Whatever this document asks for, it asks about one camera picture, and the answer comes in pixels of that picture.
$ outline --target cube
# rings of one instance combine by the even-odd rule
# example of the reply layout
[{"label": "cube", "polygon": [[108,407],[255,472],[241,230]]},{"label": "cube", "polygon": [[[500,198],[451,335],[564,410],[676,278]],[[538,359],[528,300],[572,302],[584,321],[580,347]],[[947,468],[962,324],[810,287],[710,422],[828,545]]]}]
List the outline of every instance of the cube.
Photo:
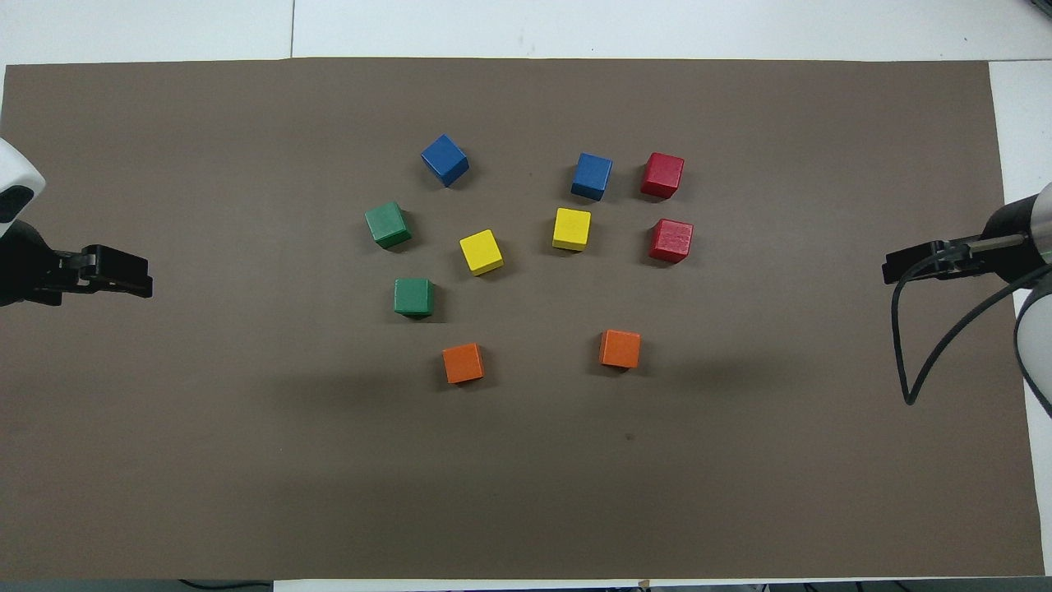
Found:
[{"label": "cube", "polygon": [[393,201],[366,211],[365,222],[369,224],[372,240],[384,248],[412,238],[412,232],[405,223],[405,217],[402,216],[402,208]]},{"label": "cube", "polygon": [[442,350],[442,363],[446,367],[446,382],[458,385],[485,376],[482,369],[482,352],[478,344],[466,344]]},{"label": "cube", "polygon": [[424,159],[424,164],[447,187],[468,168],[467,155],[445,134],[424,148],[420,156]]},{"label": "cube", "polygon": [[555,209],[555,231],[551,234],[551,245],[557,248],[584,250],[588,245],[588,226],[591,211],[560,207]]},{"label": "cube", "polygon": [[683,176],[683,159],[655,151],[647,160],[643,171],[643,184],[640,191],[654,197],[668,199],[680,188],[680,177]]},{"label": "cube", "polygon": [[471,269],[471,274],[479,275],[504,264],[493,230],[489,228],[462,238],[461,250],[464,251],[464,259],[467,261],[467,267]]},{"label": "cube", "polygon": [[690,253],[690,238],[694,225],[662,218],[650,233],[650,256],[677,263]]},{"label": "cube", "polygon": [[603,366],[636,368],[640,366],[642,343],[643,339],[639,333],[608,329],[603,332],[600,342],[599,362]]},{"label": "cube", "polygon": [[434,284],[423,277],[401,277],[394,280],[394,312],[412,319],[431,317],[434,312]]},{"label": "cube", "polygon": [[570,192],[594,199],[603,199],[606,190],[606,182],[610,178],[610,168],[613,161],[609,158],[595,156],[586,151],[578,157],[578,168],[573,172],[573,184],[570,185]]}]

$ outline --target orange block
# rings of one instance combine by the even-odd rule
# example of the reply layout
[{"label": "orange block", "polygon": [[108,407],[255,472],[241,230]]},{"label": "orange block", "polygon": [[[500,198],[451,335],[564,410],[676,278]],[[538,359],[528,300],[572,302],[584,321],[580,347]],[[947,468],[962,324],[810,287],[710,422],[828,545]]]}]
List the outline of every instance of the orange block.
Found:
[{"label": "orange block", "polygon": [[600,343],[599,362],[604,366],[635,368],[640,366],[642,343],[643,339],[639,333],[608,329],[603,332],[603,341]]},{"label": "orange block", "polygon": [[482,379],[482,352],[478,344],[466,344],[442,350],[442,362],[446,365],[446,381],[450,385]]}]

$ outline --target black cable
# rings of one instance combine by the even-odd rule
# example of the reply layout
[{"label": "black cable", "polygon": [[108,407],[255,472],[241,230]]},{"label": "black cable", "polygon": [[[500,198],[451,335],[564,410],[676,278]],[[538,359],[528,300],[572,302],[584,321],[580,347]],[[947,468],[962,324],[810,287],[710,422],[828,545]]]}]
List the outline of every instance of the black cable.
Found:
[{"label": "black cable", "polygon": [[190,581],[188,579],[180,579],[179,581],[197,590],[237,590],[239,588],[256,588],[256,587],[269,589],[274,587],[274,583],[271,581],[256,581],[256,580],[238,581],[236,584],[220,584],[218,586],[198,584],[196,581]]},{"label": "black cable", "polygon": [[895,290],[891,292],[891,341],[895,349],[895,369],[898,371],[898,387],[903,391],[903,400],[906,402],[906,405],[913,405],[913,403],[916,402],[917,394],[920,392],[920,385],[924,385],[924,380],[927,377],[927,373],[922,370],[920,374],[917,375],[916,382],[913,383],[913,387],[911,388],[909,386],[909,381],[906,379],[906,363],[903,361],[902,331],[898,328],[898,300],[902,298],[903,288],[906,287],[906,283],[912,280],[913,275],[915,275],[920,269],[942,261],[947,257],[953,257],[967,250],[968,245],[962,244],[959,246],[939,250],[930,257],[925,257],[914,263],[913,266],[906,269],[903,277],[898,278],[898,283],[895,284]]},{"label": "black cable", "polygon": [[[903,277],[898,280],[898,283],[895,285],[894,292],[891,294],[891,338],[895,348],[895,367],[898,370],[898,384],[899,387],[902,388],[903,400],[906,402],[906,405],[913,405],[914,403],[916,403],[917,395],[920,393],[920,387],[924,385],[925,380],[928,377],[928,373],[931,372],[931,368],[935,365],[935,361],[938,360],[938,356],[943,354],[943,352],[950,345],[950,343],[953,342],[953,340],[962,331],[964,331],[966,327],[968,327],[968,324],[975,321],[976,318],[985,313],[990,307],[993,307],[1000,301],[1005,300],[1007,295],[1011,294],[1016,289],[1024,287],[1027,284],[1039,279],[1045,273],[1052,271],[1052,265],[1045,265],[1044,267],[1038,267],[1030,271],[1029,273],[1020,277],[1019,279],[1013,281],[1012,283],[1009,283],[1005,287],[1002,287],[1000,289],[995,291],[992,295],[990,295],[989,299],[983,301],[982,303],[978,304],[978,306],[969,311],[968,314],[962,318],[960,321],[958,321],[957,324],[954,325],[946,333],[946,335],[943,336],[942,340],[939,340],[938,344],[928,355],[928,360],[925,361],[924,366],[920,367],[920,372],[917,373],[917,377],[916,381],[914,381],[913,386],[910,387],[909,382],[906,379],[906,365],[903,362],[902,332],[898,327],[898,300],[902,295],[903,287],[906,285],[906,282],[913,279],[913,275],[916,274],[916,272],[922,268],[932,263],[935,263],[936,261],[946,259],[947,257],[958,254],[964,250],[966,250],[967,248],[968,248],[967,245],[955,246],[936,252],[931,257],[922,259],[919,262],[910,267],[905,273],[903,273]],[[1046,412],[1048,412],[1049,416],[1052,417],[1052,408],[1046,408]]]}]

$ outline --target red block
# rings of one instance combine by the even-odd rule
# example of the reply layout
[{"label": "red block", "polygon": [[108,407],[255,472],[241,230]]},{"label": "red block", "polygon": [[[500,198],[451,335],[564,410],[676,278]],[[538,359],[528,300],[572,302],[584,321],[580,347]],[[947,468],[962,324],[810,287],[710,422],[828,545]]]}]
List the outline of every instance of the red block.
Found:
[{"label": "red block", "polygon": [[662,218],[654,224],[650,236],[650,256],[677,263],[690,254],[690,237],[694,224]]},{"label": "red block", "polygon": [[683,176],[682,158],[655,151],[647,160],[640,191],[668,199],[680,188],[681,176]]}]

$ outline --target white table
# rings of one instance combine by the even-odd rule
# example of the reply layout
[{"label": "white table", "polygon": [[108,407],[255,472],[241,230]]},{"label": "white table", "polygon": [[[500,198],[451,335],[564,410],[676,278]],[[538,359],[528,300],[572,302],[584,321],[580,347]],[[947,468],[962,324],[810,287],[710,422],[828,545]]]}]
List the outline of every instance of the white table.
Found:
[{"label": "white table", "polygon": [[[610,0],[0,0],[0,65],[309,56],[991,61],[1006,199],[1033,195],[1052,182],[1052,19],[1025,0],[651,0],[645,6]],[[976,220],[976,227],[984,222]],[[1016,295],[1018,307],[1023,298]],[[1045,572],[1052,574],[1052,421],[1026,397]],[[638,583],[297,580],[276,588]],[[651,586],[715,583],[650,580]]]}]

